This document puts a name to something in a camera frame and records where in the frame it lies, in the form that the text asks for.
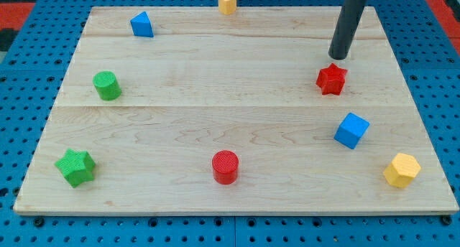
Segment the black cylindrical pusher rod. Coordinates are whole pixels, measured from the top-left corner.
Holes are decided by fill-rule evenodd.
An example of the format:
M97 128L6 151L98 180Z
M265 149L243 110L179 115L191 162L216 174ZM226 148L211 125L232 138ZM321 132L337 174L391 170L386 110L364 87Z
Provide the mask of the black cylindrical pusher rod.
M344 60L351 47L367 0L344 0L328 54L335 60Z

